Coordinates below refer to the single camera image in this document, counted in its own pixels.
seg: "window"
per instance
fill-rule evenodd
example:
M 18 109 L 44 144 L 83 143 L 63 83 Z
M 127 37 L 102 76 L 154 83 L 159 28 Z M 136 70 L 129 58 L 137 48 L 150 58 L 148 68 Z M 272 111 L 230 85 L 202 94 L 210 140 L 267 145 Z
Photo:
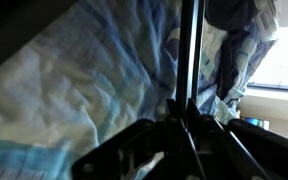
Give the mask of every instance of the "window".
M 288 27 L 278 30 L 279 40 L 268 52 L 249 85 L 288 89 Z

